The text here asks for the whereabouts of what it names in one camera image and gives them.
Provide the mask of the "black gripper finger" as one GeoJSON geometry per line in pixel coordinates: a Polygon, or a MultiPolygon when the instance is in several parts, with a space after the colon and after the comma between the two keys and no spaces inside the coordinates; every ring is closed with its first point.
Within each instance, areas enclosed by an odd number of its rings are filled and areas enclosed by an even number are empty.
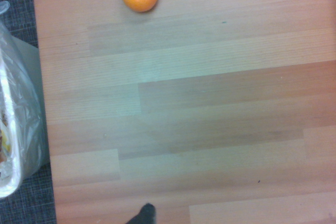
{"type": "Polygon", "coordinates": [[[145,204],[127,224],[156,224],[156,208],[151,203],[145,204]]]}

